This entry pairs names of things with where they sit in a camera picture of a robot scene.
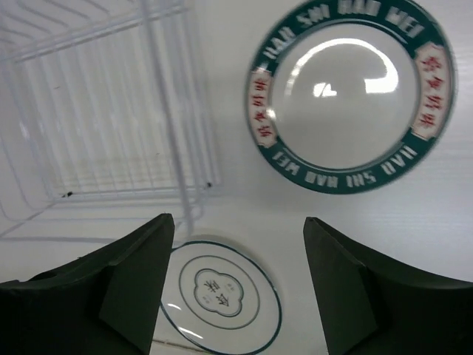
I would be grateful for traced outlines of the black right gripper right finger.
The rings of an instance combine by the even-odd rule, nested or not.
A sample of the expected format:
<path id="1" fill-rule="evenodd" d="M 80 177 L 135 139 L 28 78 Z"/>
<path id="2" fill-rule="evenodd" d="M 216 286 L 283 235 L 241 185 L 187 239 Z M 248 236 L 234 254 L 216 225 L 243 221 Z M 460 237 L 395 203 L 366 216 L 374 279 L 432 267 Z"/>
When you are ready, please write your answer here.
<path id="1" fill-rule="evenodd" d="M 329 354 L 471 354 L 472 283 L 358 243 L 319 218 L 304 245 Z"/>

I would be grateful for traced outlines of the white plate with cloud motif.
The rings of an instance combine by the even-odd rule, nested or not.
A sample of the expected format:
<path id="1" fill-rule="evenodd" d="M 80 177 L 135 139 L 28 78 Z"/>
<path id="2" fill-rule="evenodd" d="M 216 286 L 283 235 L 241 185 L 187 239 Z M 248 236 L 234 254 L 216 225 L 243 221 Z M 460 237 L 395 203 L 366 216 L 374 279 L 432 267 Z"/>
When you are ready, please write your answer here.
<path id="1" fill-rule="evenodd" d="M 211 354 L 260 354 L 282 327 L 282 302 L 265 270 L 210 240 L 172 250 L 160 312 L 183 338 Z"/>

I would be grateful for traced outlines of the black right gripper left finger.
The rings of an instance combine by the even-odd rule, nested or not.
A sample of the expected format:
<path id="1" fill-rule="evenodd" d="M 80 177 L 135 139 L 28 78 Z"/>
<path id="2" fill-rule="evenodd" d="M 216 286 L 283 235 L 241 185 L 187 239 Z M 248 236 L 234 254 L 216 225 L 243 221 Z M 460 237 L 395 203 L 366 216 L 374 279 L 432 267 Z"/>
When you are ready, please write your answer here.
<path id="1" fill-rule="evenodd" d="M 2 354 L 149 354 L 174 240 L 161 214 L 27 281 L 1 284 Z"/>

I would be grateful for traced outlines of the green rimmed lettered plate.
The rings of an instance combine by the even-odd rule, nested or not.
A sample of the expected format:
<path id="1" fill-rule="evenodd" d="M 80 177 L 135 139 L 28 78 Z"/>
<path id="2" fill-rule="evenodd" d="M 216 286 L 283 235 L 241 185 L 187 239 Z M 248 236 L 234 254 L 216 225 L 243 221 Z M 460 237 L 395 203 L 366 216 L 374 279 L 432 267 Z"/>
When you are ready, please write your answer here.
<path id="1" fill-rule="evenodd" d="M 328 195 L 414 169 L 452 115 L 457 76 L 440 24 L 414 1 L 306 1 L 251 62 L 245 119 L 262 157 Z"/>

